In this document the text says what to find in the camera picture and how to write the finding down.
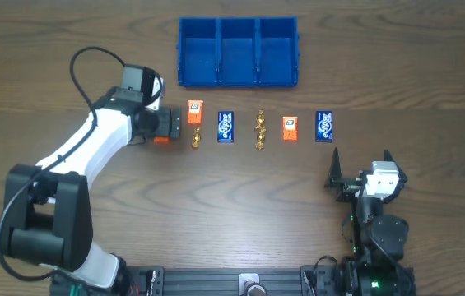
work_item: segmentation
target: tabletop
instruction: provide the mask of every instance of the tabletop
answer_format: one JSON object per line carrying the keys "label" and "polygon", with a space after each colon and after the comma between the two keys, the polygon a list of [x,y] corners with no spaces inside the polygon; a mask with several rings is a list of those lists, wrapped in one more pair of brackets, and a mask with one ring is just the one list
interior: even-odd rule
{"label": "tabletop", "polygon": [[[289,89],[185,89],[177,83],[182,16],[297,16],[300,80]],[[389,149],[409,178],[389,214],[410,233],[404,266],[419,295],[465,294],[465,0],[0,0],[0,213],[4,179],[35,164],[84,122],[68,73],[87,45],[165,79],[163,104],[205,102],[171,146],[124,147],[93,185],[95,241],[131,266],[300,267],[351,255],[340,234],[348,204],[323,189],[338,147],[356,177]],[[87,53],[77,76],[91,97],[118,85],[111,57]],[[235,111],[235,143],[216,142],[217,111]],[[265,109],[265,149],[254,148]],[[333,142],[314,141],[316,110],[333,111]],[[299,141],[283,142],[282,116]],[[12,262],[25,273],[45,271]],[[14,280],[0,295],[47,294],[49,281]]]}

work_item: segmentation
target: robotic arm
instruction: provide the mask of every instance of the robotic arm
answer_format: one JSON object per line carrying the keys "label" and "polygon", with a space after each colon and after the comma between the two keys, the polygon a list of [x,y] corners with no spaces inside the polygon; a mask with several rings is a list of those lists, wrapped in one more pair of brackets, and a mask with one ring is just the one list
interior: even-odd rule
{"label": "robotic arm", "polygon": [[[135,136],[144,140],[180,135],[180,110],[160,106],[164,82],[153,70],[125,65],[121,87],[93,104],[82,127],[36,166],[18,164],[8,174],[0,225],[0,253],[54,268],[88,289],[125,295],[130,285],[126,263],[93,242],[89,188],[108,160]],[[94,114],[96,128],[90,132]],[[77,143],[64,161],[52,166]],[[44,172],[25,190],[22,186]],[[53,215],[34,204],[55,204]]]}

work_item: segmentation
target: blue container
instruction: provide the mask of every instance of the blue container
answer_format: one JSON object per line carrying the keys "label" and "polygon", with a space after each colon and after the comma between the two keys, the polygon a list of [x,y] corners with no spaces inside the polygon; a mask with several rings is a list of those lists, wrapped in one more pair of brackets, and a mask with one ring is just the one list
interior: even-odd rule
{"label": "blue container", "polygon": [[181,86],[296,86],[295,17],[179,19]]}

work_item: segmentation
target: wooden table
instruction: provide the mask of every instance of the wooden table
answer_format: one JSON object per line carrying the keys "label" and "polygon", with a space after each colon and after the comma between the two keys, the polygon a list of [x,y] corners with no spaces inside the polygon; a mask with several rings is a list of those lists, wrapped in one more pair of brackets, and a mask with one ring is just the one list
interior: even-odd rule
{"label": "wooden table", "polygon": [[[177,84],[180,16],[298,16],[294,89],[187,90]],[[465,0],[52,1],[0,0],[0,212],[4,178],[34,164],[86,118],[68,74],[81,47],[100,45],[156,69],[165,104],[204,99],[202,144],[130,146],[91,189],[95,240],[130,265],[299,267],[341,258],[347,204],[322,188],[332,150],[342,171],[390,149],[409,177],[390,214],[410,226],[404,266],[419,295],[465,294]],[[77,61],[91,97],[121,79],[102,53]],[[254,120],[266,109],[266,149]],[[233,109],[236,142],[216,143],[216,112]],[[314,142],[314,112],[334,112],[332,144]],[[281,116],[299,116],[300,141],[281,140]],[[15,264],[31,274],[42,269]],[[46,294],[0,268],[0,295]]]}

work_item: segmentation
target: blue tray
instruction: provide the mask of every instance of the blue tray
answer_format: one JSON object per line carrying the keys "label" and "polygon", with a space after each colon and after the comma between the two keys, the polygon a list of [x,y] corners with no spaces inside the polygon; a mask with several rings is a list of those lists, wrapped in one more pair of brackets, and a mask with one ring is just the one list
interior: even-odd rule
{"label": "blue tray", "polygon": [[296,86],[295,17],[179,19],[181,86]]}

